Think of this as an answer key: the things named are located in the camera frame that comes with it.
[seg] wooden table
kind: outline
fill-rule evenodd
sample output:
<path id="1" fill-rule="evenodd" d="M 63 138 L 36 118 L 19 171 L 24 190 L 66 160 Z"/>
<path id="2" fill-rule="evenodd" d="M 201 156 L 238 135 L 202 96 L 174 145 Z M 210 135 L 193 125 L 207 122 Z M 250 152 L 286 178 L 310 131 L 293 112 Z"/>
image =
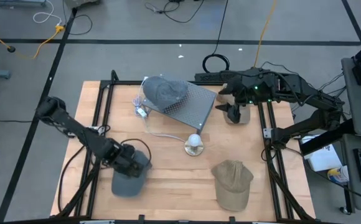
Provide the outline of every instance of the wooden table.
<path id="1" fill-rule="evenodd" d="M 100 82 L 84 82 L 78 102 L 75 119 L 85 126 L 91 125 Z M 219 91 L 220 86 L 205 86 Z M 263 137 L 258 108 L 251 107 L 251 121 L 247 125 L 227 124 L 221 111 L 213 109 L 202 131 L 204 152 L 192 157 L 185 153 L 184 143 L 176 139 L 160 138 L 146 132 L 143 121 L 134 115 L 131 100 L 139 86 L 116 85 L 110 108 L 108 137 L 117 141 L 140 138 L 152 151 L 152 170 L 143 191 L 137 198 L 120 198 L 111 193 L 113 169 L 100 172 L 92 218 L 137 220 L 139 214 L 147 220 L 212 220 L 226 221 L 234 216 L 238 221 L 275 221 L 272 193 L 266 162 L 261 160 Z M 293 124 L 289 103 L 274 103 L 274 114 L 278 127 Z M 148 118 L 150 131 L 165 133 L 187 139 L 195 129 L 152 111 Z M 145 147 L 132 142 L 136 149 Z M 81 144 L 77 139 L 68 143 L 65 164 Z M 290 141 L 289 147 L 299 150 L 297 141 Z M 62 206 L 72 198 L 80 184 L 85 151 L 69 165 L 64 180 Z M 242 212 L 222 209 L 215 197 L 214 177 L 210 169 L 225 159 L 239 160 L 253 173 L 250 199 Z M 306 180 L 304 165 L 299 155 L 283 151 L 284 166 L 288 186 L 301 206 L 315 217 L 311 195 Z M 286 217 L 284 197 L 280 190 L 283 217 Z M 83 212 L 85 214 L 88 193 L 85 194 Z M 58 213 L 57 194 L 51 214 Z"/>

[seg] beige cap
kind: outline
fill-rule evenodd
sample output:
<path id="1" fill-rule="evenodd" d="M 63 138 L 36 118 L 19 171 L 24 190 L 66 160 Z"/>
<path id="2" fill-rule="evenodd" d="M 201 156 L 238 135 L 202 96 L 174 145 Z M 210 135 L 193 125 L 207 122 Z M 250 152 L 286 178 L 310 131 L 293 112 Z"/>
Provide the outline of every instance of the beige cap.
<path id="1" fill-rule="evenodd" d="M 240 161 L 225 160 L 211 170 L 219 205 L 227 210 L 242 211 L 247 206 L 253 174 Z"/>

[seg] white cable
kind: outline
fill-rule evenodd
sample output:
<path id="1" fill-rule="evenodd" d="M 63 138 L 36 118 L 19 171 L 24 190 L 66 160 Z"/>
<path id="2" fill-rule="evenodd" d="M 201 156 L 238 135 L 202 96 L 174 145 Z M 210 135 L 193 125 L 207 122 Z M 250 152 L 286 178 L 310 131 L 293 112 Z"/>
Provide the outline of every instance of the white cable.
<path id="1" fill-rule="evenodd" d="M 59 19 L 59 23 L 57 24 L 57 25 L 59 26 L 60 24 L 62 24 L 62 18 L 60 18 L 59 16 L 56 16 L 56 15 L 53 15 L 53 13 L 54 13 L 54 11 L 55 11 L 55 7 L 54 7 L 54 5 L 53 5 L 49 0 L 46 0 L 46 1 L 52 6 L 52 12 L 50 12 L 50 13 L 47 13 L 47 12 L 37 12 L 37 13 L 35 13 L 34 16 L 32 17 L 32 20 L 33 20 L 34 22 L 36 22 L 36 23 L 43 23 L 43 22 L 46 22 L 46 21 L 49 19 L 49 17 L 53 16 L 53 17 L 56 17 L 57 19 Z M 36 17 L 37 15 L 39 15 L 39 14 L 48 15 L 48 16 L 47 16 L 43 21 L 37 21 L 37 20 L 35 19 L 35 17 Z"/>
<path id="2" fill-rule="evenodd" d="M 147 79 L 148 79 L 148 77 L 144 77 L 143 82 L 141 83 L 141 86 L 139 87 L 138 95 L 136 96 L 135 99 L 132 100 L 132 103 L 135 106 L 135 111 L 134 111 L 135 115 L 143 119 L 143 123 L 144 123 L 144 125 L 146 127 L 146 131 L 148 133 L 150 133 L 150 134 L 152 134 L 154 136 L 158 136 L 158 137 L 174 138 L 174 139 L 178 139 L 178 140 L 180 140 L 182 142 L 185 142 L 185 140 L 183 140 L 181 138 L 178 138 L 176 136 L 171 136 L 169 134 L 156 134 L 156 133 L 152 133 L 152 132 L 149 131 L 149 126 L 148 126 L 148 124 L 147 124 L 147 122 L 145 120 L 147 118 L 147 114 L 143 111 L 142 112 L 143 116 L 141 116 L 141 113 L 138 112 L 138 110 L 141 108 L 142 100 L 143 100 L 142 97 L 141 97 L 142 86 L 144 84 L 144 81 L 146 81 Z"/>
<path id="3" fill-rule="evenodd" d="M 146 127 L 146 131 L 148 131 L 148 133 L 150 133 L 150 134 L 152 134 L 152 135 L 154 135 L 154 136 L 158 136 L 158 137 L 174 138 L 174 139 L 178 139 L 178 140 L 180 140 L 180 141 L 182 141 L 182 142 L 186 142 L 185 140 L 183 140 L 183 139 L 181 139 L 181 138 L 178 138 L 178 137 L 176 137 L 176 136 L 171 136 L 171 135 L 169 135 L 169 134 L 156 134 L 156 133 L 151 133 L 151 132 L 149 131 L 149 126 L 148 126 L 145 118 L 142 118 L 142 119 L 143 119 L 144 125 L 145 125 L 145 127 Z"/>
<path id="4" fill-rule="evenodd" d="M 141 86 L 139 87 L 139 92 L 138 95 L 136 96 L 135 99 L 132 100 L 133 105 L 135 106 L 135 115 L 140 117 L 141 115 L 138 113 L 138 109 L 142 106 L 142 98 L 141 98 L 141 91 L 142 91 L 142 86 L 144 84 L 144 81 L 146 81 L 148 78 L 144 77 L 143 82 L 141 83 Z"/>

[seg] metal mesh tray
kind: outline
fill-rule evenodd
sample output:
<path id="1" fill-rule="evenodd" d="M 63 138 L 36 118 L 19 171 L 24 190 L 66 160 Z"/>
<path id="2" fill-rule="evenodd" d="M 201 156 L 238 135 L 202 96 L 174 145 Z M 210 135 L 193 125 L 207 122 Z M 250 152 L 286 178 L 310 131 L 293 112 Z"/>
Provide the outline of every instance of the metal mesh tray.
<path id="1" fill-rule="evenodd" d="M 186 96 L 180 102 L 169 106 L 164 111 L 159 110 L 147 98 L 143 100 L 142 105 L 201 131 L 217 94 L 187 81 L 180 82 L 188 85 Z"/>

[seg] gray floor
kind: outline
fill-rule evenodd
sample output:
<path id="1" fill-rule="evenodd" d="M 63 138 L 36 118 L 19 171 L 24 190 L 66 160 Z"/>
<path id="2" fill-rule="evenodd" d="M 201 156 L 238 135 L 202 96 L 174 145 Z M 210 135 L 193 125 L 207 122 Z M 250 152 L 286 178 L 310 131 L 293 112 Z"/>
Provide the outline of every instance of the gray floor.
<path id="1" fill-rule="evenodd" d="M 52 0 L 54 14 L 63 18 L 61 0 Z M 99 6 L 80 10 L 93 20 L 90 33 L 70 39 L 216 39 L 224 9 L 224 0 L 206 0 L 195 18 L 187 24 L 170 21 L 163 15 L 144 8 L 145 2 L 163 7 L 166 0 L 102 0 Z M 258 40 L 271 0 L 231 0 L 223 24 L 222 40 Z M 188 18 L 199 2 L 186 0 L 178 19 Z M 361 0 L 349 0 L 361 27 Z M 57 20 L 32 21 L 34 13 L 49 9 L 20 5 L 0 7 L 0 37 L 5 39 L 46 39 L 54 32 Z M 72 32 L 88 27 L 85 18 L 74 22 Z M 279 0 L 264 37 L 265 40 L 359 41 L 341 0 Z M 32 55 L 37 44 L 12 44 L 19 52 Z M 9 54 L 0 45 L 0 69 L 12 73 L 10 80 L 0 80 L 0 119 L 30 120 L 47 80 L 58 44 L 43 46 L 36 60 L 25 60 Z M 203 72 L 202 59 L 211 54 L 214 45 L 182 44 L 67 44 L 54 78 L 50 95 L 62 98 L 71 115 L 75 114 L 83 81 L 109 79 L 115 69 L 122 80 L 140 80 L 145 75 L 192 80 Z M 315 87 L 331 80 L 341 71 L 340 60 L 353 56 L 360 47 L 278 46 L 264 45 L 258 64 L 269 60 L 299 72 Z M 226 55 L 231 69 L 252 66 L 256 45 L 220 45 L 218 53 Z M 208 62 L 212 71 L 222 62 Z M 340 78 L 325 91 L 343 87 Z M 346 93 L 341 98 L 347 101 Z M 313 108 L 296 110 L 296 121 L 307 118 Z M 0 123 L 0 204 L 26 138 L 29 124 Z M 67 140 L 55 129 L 39 124 L 19 184 L 6 216 L 6 221 L 48 217 L 59 179 Z M 307 173 L 318 218 L 328 222 L 361 222 L 361 211 L 346 216 L 338 211 L 344 205 L 343 191 L 337 186 Z"/>

